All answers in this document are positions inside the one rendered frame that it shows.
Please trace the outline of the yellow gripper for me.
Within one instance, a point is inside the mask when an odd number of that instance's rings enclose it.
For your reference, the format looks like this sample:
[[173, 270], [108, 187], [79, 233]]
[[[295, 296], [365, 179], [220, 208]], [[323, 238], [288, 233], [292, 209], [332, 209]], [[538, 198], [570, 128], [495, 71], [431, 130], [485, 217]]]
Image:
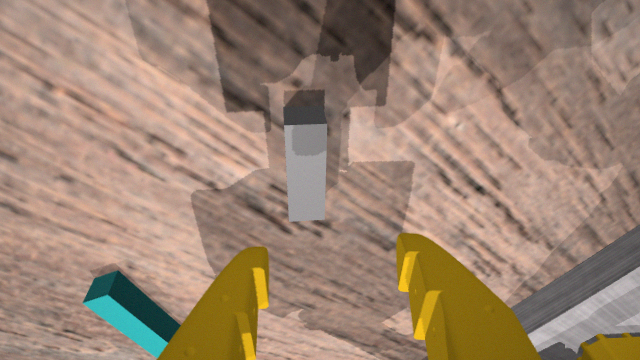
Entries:
[[[515, 313], [431, 239], [401, 233], [398, 289], [409, 292], [414, 338], [428, 360], [542, 360]], [[238, 253], [157, 360], [255, 360], [258, 309], [269, 306], [266, 247]]]

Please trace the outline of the turquoise rod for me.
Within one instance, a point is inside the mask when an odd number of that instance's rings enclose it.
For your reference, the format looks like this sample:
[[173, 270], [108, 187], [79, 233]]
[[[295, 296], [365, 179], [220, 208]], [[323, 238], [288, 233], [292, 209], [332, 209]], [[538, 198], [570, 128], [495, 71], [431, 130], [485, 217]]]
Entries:
[[156, 358], [181, 326], [120, 271], [94, 278], [83, 304]]

